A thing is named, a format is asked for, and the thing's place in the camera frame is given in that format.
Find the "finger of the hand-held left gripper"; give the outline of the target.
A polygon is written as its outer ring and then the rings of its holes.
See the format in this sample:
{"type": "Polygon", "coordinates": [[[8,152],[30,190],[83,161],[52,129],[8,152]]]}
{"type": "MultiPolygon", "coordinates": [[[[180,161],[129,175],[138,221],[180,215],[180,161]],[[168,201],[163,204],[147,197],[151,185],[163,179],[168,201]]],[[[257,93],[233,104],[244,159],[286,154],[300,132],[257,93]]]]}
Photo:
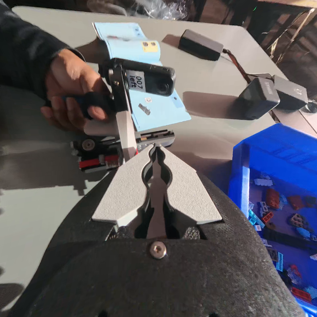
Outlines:
{"type": "Polygon", "coordinates": [[[116,120],[87,120],[84,125],[84,133],[89,136],[119,136],[116,120]]]}
{"type": "Polygon", "coordinates": [[[137,154],[137,143],[131,113],[121,111],[116,113],[119,137],[124,160],[127,162],[137,154]]]}

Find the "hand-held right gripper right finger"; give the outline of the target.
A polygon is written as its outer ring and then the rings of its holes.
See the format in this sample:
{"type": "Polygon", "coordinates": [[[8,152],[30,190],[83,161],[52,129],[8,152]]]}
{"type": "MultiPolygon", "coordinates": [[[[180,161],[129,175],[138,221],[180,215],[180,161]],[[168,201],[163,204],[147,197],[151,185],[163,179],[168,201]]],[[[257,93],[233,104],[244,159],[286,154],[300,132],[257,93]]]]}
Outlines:
{"type": "Polygon", "coordinates": [[[157,147],[161,178],[166,184],[163,212],[167,238],[184,238],[199,226],[222,221],[210,194],[194,168],[164,147],[157,147]]]}

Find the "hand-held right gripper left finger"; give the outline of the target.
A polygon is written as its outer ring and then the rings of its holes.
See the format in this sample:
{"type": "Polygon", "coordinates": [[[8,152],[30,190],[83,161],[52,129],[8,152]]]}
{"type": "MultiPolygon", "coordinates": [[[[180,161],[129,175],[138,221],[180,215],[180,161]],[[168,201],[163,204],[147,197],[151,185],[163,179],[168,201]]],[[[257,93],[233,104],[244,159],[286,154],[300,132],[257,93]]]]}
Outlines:
{"type": "Polygon", "coordinates": [[[150,144],[119,167],[99,202],[92,220],[128,227],[134,238],[146,238],[153,216],[149,181],[153,176],[156,146],[150,144]]]}

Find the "toy brick truck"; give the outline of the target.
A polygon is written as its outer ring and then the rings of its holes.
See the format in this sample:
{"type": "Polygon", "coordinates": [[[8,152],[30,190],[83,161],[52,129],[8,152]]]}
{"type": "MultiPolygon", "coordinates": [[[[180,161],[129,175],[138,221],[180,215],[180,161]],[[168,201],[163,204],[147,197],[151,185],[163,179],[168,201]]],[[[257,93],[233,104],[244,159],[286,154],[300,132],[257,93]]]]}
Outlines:
{"type": "MultiPolygon", "coordinates": [[[[136,133],[138,154],[150,144],[169,147],[175,141],[172,130],[136,133]]],[[[82,172],[111,171],[125,163],[119,137],[86,137],[70,143],[72,155],[77,157],[82,172]]]]}

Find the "blue plastic bin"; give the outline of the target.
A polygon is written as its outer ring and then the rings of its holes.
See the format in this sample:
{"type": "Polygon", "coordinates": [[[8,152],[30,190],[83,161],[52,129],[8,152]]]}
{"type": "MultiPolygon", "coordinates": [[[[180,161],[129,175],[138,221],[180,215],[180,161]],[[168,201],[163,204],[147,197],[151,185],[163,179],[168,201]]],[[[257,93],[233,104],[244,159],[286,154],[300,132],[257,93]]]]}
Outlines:
{"type": "MultiPolygon", "coordinates": [[[[316,150],[315,137],[281,123],[244,139],[233,148],[228,196],[248,219],[251,169],[265,172],[317,195],[316,150]]],[[[309,307],[296,301],[305,316],[316,316],[316,311],[310,312],[309,307]]]]}

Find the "person's left forearm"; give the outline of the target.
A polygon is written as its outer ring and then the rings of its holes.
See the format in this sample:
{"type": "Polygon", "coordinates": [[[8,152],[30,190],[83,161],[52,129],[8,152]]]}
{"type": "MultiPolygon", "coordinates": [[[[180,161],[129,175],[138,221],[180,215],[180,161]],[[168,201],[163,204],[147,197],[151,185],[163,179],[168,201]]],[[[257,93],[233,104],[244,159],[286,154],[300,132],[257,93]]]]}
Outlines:
{"type": "Polygon", "coordinates": [[[41,28],[22,20],[0,1],[0,84],[29,90],[47,99],[45,78],[64,49],[85,61],[80,52],[41,28]]]}

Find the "grey desk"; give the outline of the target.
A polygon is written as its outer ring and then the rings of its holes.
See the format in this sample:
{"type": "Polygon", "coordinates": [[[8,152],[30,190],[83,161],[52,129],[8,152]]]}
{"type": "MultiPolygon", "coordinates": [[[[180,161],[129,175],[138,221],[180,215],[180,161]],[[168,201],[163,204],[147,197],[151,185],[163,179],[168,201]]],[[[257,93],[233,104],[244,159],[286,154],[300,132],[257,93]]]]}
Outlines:
{"type": "MultiPolygon", "coordinates": [[[[222,42],[250,73],[284,74],[241,27],[210,23],[149,20],[124,16],[15,7],[21,18],[76,47],[87,61],[97,61],[99,43],[93,22],[138,23],[160,42],[161,62],[176,71],[176,90],[192,119],[173,125],[169,150],[227,192],[233,147],[275,124],[270,114],[256,121],[228,119],[228,108],[246,83],[232,62],[199,60],[177,49],[186,29],[222,42]]],[[[74,135],[49,125],[33,93],[1,86],[1,284],[26,288],[53,234],[103,176],[78,169],[69,143],[74,135]]]]}

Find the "person's left hand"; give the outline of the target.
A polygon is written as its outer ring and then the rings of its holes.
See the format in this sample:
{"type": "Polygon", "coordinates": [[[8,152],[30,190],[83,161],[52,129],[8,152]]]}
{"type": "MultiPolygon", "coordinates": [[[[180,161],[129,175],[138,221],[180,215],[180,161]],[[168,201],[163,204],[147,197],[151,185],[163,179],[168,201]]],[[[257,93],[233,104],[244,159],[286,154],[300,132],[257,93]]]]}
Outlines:
{"type": "Polygon", "coordinates": [[[72,96],[89,92],[110,95],[101,76],[67,49],[52,61],[45,85],[51,106],[41,107],[41,113],[49,124],[65,131],[83,132],[88,121],[72,96]]]}

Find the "light blue instruction booklet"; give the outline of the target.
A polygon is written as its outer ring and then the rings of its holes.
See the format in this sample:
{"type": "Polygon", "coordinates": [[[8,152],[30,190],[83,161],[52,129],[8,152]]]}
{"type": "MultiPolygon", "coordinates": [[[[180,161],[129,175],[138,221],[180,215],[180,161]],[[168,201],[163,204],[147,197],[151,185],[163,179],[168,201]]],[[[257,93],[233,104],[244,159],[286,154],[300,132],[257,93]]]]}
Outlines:
{"type": "Polygon", "coordinates": [[[191,119],[174,89],[174,69],[160,61],[158,41],[148,39],[137,23],[94,22],[93,26],[110,61],[122,66],[138,132],[191,119]]]}

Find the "plastic-wrapped bundle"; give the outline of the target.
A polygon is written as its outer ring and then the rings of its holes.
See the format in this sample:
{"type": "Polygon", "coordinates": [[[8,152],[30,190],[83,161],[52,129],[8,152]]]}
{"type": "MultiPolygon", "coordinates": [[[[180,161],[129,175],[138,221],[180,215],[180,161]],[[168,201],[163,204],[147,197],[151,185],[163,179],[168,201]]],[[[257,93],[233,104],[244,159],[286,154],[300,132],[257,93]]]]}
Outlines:
{"type": "Polygon", "coordinates": [[[186,20],[193,1],[188,0],[88,0],[94,13],[133,16],[158,20],[186,20]]]}

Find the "black power bank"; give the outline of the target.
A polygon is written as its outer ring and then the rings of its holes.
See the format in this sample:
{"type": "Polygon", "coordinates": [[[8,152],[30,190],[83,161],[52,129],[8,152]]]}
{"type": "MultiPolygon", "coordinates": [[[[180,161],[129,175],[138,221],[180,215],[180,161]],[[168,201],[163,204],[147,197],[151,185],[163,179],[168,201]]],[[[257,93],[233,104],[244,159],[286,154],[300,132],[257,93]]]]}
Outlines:
{"type": "Polygon", "coordinates": [[[178,49],[207,61],[219,60],[224,46],[192,30],[186,29],[179,40],[178,49]]]}

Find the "pile of loose toy bricks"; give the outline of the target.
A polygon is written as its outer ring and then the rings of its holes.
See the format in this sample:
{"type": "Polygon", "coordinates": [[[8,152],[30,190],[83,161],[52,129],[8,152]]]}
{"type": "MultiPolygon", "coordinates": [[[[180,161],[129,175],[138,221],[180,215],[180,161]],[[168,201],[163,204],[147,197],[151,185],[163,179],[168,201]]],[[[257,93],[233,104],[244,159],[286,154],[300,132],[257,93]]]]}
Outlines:
{"type": "Polygon", "coordinates": [[[295,299],[316,311],[316,194],[255,169],[248,219],[295,299]]]}

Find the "black power adapter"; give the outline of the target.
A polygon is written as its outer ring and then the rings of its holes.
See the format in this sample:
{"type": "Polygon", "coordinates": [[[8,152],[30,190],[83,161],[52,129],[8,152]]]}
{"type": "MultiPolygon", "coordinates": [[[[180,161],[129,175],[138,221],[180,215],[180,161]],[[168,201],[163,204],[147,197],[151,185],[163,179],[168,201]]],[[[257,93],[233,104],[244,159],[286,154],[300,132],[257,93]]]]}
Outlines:
{"type": "Polygon", "coordinates": [[[272,76],[280,102],[276,109],[294,112],[308,104],[307,89],[277,75],[272,76]]]}

